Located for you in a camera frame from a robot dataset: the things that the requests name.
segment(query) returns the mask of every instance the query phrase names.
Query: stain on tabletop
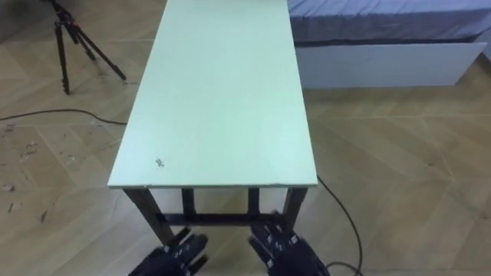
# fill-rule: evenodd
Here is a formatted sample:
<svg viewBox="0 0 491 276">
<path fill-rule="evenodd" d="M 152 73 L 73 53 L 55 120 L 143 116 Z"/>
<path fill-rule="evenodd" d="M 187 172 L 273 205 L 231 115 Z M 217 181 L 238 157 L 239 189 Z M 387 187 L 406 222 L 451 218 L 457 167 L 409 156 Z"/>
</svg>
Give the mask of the stain on tabletop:
<svg viewBox="0 0 491 276">
<path fill-rule="evenodd" d="M 155 160 L 155 163 L 157 164 L 157 166 L 159 166 L 159 168 L 163 168 L 163 162 L 160 158 L 157 158 Z"/>
</svg>

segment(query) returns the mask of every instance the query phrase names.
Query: bed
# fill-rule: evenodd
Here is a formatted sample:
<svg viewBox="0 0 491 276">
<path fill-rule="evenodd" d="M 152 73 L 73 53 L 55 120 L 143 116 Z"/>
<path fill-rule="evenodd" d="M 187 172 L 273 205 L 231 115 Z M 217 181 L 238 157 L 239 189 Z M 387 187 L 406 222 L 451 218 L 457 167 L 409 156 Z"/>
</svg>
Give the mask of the bed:
<svg viewBox="0 0 491 276">
<path fill-rule="evenodd" d="M 490 0 L 288 0 L 288 6 L 304 87 L 454 85 L 478 54 L 491 51 Z"/>
</svg>

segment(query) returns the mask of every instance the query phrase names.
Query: white bed frame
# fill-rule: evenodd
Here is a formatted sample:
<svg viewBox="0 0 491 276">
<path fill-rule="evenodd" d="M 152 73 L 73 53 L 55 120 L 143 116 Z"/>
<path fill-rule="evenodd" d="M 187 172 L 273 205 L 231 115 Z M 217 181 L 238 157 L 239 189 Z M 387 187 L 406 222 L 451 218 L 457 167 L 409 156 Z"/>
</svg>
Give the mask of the white bed frame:
<svg viewBox="0 0 491 276">
<path fill-rule="evenodd" d="M 473 43 L 296 48 L 300 80 L 303 88 L 452 86 L 489 35 Z"/>
<path fill-rule="evenodd" d="M 478 41 L 478 42 L 490 42 L 491 41 L 491 29 L 483 32 L 483 34 L 481 36 L 479 36 L 476 41 Z M 483 54 L 485 54 L 488 57 L 488 60 L 491 61 L 491 44 L 488 43 L 488 45 L 484 48 Z"/>
</svg>

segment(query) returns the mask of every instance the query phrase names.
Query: wooden floor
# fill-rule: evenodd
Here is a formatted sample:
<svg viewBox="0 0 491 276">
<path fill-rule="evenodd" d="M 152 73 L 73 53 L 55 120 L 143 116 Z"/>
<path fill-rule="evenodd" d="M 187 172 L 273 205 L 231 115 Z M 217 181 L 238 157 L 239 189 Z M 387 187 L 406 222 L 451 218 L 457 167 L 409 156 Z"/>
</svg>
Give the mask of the wooden floor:
<svg viewBox="0 0 491 276">
<path fill-rule="evenodd" d="M 127 120 L 164 1 L 62 2 L 129 77 L 122 82 L 67 40 L 70 97 L 50 9 L 12 2 L 3 13 L 21 5 L 42 19 L 9 19 L 27 27 L 0 43 L 0 117 L 79 108 Z M 366 275 L 491 275 L 488 64 L 476 62 L 456 87 L 305 91 L 305 104 L 318 172 L 358 224 Z M 123 131 L 74 113 L 0 122 L 0 275 L 125 275 L 158 245 L 129 199 L 105 187 Z M 262 210 L 280 208 L 284 195 L 264 190 Z M 179 191 L 155 196 L 180 210 Z M 196 204 L 242 211 L 246 191 L 199 190 Z M 353 232 L 323 189 L 308 193 L 296 230 L 326 262 L 356 262 Z M 247 228 L 197 231 L 210 237 L 201 274 L 264 274 Z"/>
</svg>

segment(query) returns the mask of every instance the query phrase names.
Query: tripod leg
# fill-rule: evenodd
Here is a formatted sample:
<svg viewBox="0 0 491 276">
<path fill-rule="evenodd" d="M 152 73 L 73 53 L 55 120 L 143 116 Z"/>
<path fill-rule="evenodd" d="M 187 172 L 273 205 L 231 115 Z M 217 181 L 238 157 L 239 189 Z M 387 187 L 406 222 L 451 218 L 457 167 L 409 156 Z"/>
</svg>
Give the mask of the tripod leg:
<svg viewBox="0 0 491 276">
<path fill-rule="evenodd" d="M 77 33 L 73 30 L 73 28 L 70 26 L 70 23 L 67 23 L 66 21 L 61 21 L 61 23 L 64 28 L 67 30 L 68 35 L 70 35 L 71 40 L 74 42 L 74 44 L 78 44 L 78 38 L 77 38 Z"/>
<path fill-rule="evenodd" d="M 120 70 L 116 65 L 114 65 L 109 58 L 106 57 L 106 55 L 99 49 L 99 47 L 82 31 L 82 29 L 79 26 L 74 26 L 74 28 L 77 30 L 77 33 L 79 35 L 80 41 L 85 40 L 93 49 L 98 53 L 101 58 L 106 61 L 107 65 L 113 69 L 114 73 L 116 73 L 120 78 L 125 81 L 126 76 L 124 75 L 123 71 Z"/>
<path fill-rule="evenodd" d="M 70 95 L 70 84 L 68 82 L 67 61 L 64 55 L 63 33 L 60 23 L 54 23 L 54 33 L 56 34 L 56 42 L 58 45 L 58 55 L 60 56 L 61 73 L 63 74 L 62 84 L 63 91 Z"/>
<path fill-rule="evenodd" d="M 87 44 L 85 44 L 85 41 L 83 38 L 80 37 L 80 34 L 78 34 L 78 32 L 75 33 L 75 36 L 77 37 L 78 41 L 80 42 L 80 44 L 82 44 L 82 47 L 84 48 L 85 50 L 85 54 L 87 54 L 87 56 L 91 59 L 91 61 L 95 61 L 95 56 L 94 56 L 94 53 L 91 51 L 91 49 L 87 46 Z"/>
</svg>

